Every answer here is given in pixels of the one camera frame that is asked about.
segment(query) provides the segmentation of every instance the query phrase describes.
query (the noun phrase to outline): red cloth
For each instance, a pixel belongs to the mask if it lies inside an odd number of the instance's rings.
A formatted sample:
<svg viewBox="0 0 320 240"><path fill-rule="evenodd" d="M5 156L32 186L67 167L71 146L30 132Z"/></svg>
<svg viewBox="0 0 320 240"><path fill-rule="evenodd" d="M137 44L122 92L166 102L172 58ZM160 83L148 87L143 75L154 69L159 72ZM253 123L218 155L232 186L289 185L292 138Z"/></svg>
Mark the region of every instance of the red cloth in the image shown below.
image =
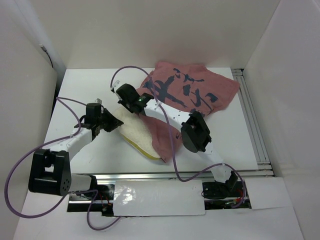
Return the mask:
<svg viewBox="0 0 320 240"><path fill-rule="evenodd" d="M184 112L198 111L203 116L226 108L236 95L237 81L209 71L202 64L176 65L158 62L150 73L159 101ZM151 94L146 78L137 92ZM172 157L167 124L153 117L140 116L152 135L154 150L167 162ZM171 127L175 150L181 144L181 134Z"/></svg>

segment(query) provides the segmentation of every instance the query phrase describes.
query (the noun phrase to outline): cream-colored pad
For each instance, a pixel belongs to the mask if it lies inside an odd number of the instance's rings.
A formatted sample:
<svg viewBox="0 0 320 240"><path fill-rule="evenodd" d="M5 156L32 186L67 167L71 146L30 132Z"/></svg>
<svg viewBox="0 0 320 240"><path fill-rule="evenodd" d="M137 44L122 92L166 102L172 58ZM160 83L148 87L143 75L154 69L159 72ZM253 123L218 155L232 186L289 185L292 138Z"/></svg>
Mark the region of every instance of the cream-colored pad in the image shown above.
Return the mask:
<svg viewBox="0 0 320 240"><path fill-rule="evenodd" d="M124 124L117 129L123 138L149 159L160 159L159 154L152 147L152 136L144 122L134 113L123 106L115 110L113 115Z"/></svg>

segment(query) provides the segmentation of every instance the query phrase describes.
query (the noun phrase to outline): fabric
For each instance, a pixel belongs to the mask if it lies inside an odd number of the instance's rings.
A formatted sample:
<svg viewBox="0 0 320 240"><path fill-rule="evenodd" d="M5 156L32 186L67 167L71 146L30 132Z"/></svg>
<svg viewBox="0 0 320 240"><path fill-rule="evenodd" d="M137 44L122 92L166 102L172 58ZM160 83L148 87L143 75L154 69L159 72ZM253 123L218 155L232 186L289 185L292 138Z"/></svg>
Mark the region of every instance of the fabric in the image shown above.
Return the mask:
<svg viewBox="0 0 320 240"><path fill-rule="evenodd" d="M160 159L160 156L152 146L150 131L136 114L132 114L123 106L112 114L123 122L117 129L129 144L151 160Z"/></svg>
<svg viewBox="0 0 320 240"><path fill-rule="evenodd" d="M202 64L158 62L150 75L159 101L180 111L198 111L204 117L226 108L240 87L237 81L211 72ZM152 94L151 87L146 78L137 92ZM172 157L167 124L152 117L141 115L140 118L151 133L154 150L167 162ZM182 144L181 134L173 127L171 130L177 150Z"/></svg>

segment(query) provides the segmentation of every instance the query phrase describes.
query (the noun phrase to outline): white table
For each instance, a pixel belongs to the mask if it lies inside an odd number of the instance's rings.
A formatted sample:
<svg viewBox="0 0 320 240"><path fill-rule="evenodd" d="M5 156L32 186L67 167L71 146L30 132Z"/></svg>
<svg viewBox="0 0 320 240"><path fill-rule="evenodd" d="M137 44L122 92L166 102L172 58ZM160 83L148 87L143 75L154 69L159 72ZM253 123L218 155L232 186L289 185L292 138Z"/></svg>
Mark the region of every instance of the white table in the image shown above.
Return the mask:
<svg viewBox="0 0 320 240"><path fill-rule="evenodd" d="M209 68L232 79L230 68ZM115 69L68 69L59 93L60 97L84 103L96 98L112 113L119 107L117 97L109 89ZM138 87L145 78L143 72L126 69L117 79ZM85 108L68 104L81 116ZM257 162L248 133L239 96L226 110L206 119L217 151L238 170L255 170ZM76 124L74 117L57 103L45 141L67 135ZM188 157L184 150L177 155L180 171L199 171L205 164ZM101 134L71 161L73 173L155 173L172 172L171 163L147 160L125 142L117 131ZM58 196L28 192L22 212L37 214L49 209ZM37 219L19 220L14 239L302 239L291 206L252 210L210 210L203 216L171 216L123 218L106 232L95 232L86 223L86 213L67 213L68 199L52 213ZM104 226L111 219L91 214L92 223Z"/></svg>

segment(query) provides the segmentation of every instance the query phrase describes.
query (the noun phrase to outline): table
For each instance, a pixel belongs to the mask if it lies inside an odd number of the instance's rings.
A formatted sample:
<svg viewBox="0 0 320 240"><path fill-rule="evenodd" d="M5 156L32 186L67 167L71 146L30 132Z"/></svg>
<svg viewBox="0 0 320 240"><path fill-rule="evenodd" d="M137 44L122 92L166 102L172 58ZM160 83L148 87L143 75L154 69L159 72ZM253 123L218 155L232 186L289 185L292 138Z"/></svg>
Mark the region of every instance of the table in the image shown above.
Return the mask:
<svg viewBox="0 0 320 240"><path fill-rule="evenodd" d="M209 70L232 78L230 68ZM109 82L115 69L68 69L59 93L82 101L96 98L112 113L119 107L117 97L111 94ZM126 69L117 80L138 87L145 78L143 72ZM68 102L79 115L84 106ZM255 170L257 161L248 133L239 96L236 95L226 110L206 119L217 151L237 170ZM76 121L61 104L55 106L45 141L68 135ZM180 171L199 171L202 165L188 157L181 149L177 155ZM73 173L155 173L172 172L172 164L147 160L117 133L101 132L71 161ZM22 212L37 214L48 210L60 197L28 192ZM19 220L14 239L303 239L294 210L291 206L262 210L230 209L209 210L203 216L165 216L123 218L106 232L91 230L86 213L67 213L68 199L52 213L36 219ZM92 223L104 226L111 219L91 213Z"/></svg>

